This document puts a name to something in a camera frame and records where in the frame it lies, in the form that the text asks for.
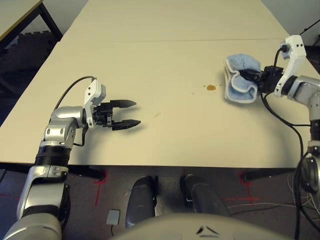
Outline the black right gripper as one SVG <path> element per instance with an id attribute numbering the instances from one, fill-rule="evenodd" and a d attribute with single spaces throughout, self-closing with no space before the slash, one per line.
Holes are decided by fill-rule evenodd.
<path id="1" fill-rule="evenodd" d="M 258 81 L 258 90 L 269 94 L 275 91 L 278 81 L 283 75 L 282 67 L 266 66 L 263 71 L 253 69 L 239 70 L 240 75 L 247 81 Z"/>

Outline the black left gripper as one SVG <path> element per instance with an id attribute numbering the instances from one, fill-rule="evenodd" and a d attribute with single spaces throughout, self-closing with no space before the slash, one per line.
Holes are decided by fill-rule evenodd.
<path id="1" fill-rule="evenodd" d="M 130 108 L 137 103 L 132 100 L 121 99 L 102 102 L 93 108 L 93 119 L 95 124 L 102 127 L 112 128 L 113 131 L 133 128 L 141 123 L 140 120 L 127 119 L 119 122 L 113 121 L 113 108 Z"/>

